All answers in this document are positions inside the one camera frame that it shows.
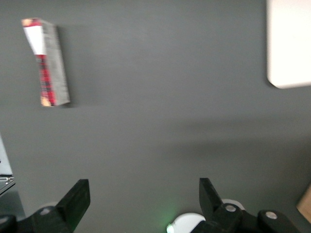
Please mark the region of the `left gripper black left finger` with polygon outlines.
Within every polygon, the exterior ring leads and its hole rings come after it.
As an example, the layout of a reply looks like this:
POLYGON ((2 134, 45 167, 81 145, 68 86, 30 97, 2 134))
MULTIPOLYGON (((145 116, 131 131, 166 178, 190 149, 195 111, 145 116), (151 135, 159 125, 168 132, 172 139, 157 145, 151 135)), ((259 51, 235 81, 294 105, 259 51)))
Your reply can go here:
POLYGON ((89 180, 80 179, 55 206, 38 209, 18 221, 15 215, 0 216, 2 233, 72 233, 90 205, 89 180))

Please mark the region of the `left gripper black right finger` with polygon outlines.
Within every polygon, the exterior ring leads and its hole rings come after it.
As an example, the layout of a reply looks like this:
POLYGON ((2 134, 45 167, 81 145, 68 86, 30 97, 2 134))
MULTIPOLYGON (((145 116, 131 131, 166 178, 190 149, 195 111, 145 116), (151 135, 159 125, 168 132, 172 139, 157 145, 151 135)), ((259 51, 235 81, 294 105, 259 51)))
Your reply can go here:
POLYGON ((253 216, 236 204, 224 203, 209 178, 199 180, 199 202, 205 220, 195 233, 299 233, 281 212, 261 210, 253 216))

